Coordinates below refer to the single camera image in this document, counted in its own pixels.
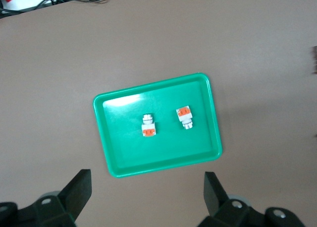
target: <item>rectangular plastic tray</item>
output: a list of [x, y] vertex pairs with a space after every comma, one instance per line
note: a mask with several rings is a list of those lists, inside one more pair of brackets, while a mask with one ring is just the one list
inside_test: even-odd
[[[109, 172], [125, 177], [212, 161], [222, 146], [209, 79], [202, 73], [97, 95], [93, 102]], [[193, 127], [176, 109], [189, 106]], [[144, 114], [157, 134], [142, 135]]]

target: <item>white plastic connector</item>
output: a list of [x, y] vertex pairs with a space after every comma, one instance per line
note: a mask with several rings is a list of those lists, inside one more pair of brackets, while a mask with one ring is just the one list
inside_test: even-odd
[[151, 114], [143, 115], [142, 133], [144, 137], [151, 137], [156, 135], [155, 122]]
[[189, 106], [185, 106], [176, 110], [178, 119], [182, 122], [185, 129], [191, 129], [193, 127], [192, 118], [193, 115], [189, 109]]

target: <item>orange part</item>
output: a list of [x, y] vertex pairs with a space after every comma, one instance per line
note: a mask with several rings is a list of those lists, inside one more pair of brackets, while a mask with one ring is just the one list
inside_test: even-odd
[[145, 137], [154, 136], [155, 129], [145, 129], [145, 130], [143, 130], [143, 134]]
[[178, 115], [179, 116], [186, 115], [186, 114], [189, 114], [189, 113], [190, 113], [190, 109], [187, 108], [187, 107], [183, 107], [183, 108], [178, 109]]

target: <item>beige surface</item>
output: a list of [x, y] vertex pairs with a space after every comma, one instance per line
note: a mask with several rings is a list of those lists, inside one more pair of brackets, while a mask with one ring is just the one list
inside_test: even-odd
[[[316, 1], [69, 2], [1, 19], [0, 200], [25, 207], [90, 168], [79, 227], [194, 227], [208, 170], [258, 211], [315, 226]], [[198, 71], [212, 81], [222, 157], [111, 177], [94, 96]]]

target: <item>green tray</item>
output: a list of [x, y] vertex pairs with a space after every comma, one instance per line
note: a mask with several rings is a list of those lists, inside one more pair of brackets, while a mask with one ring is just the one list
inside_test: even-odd
[[[109, 172], [125, 177], [212, 161], [222, 146], [209, 79], [202, 73], [97, 95], [94, 109]], [[189, 106], [193, 127], [176, 109]], [[144, 114], [157, 134], [143, 137]]]

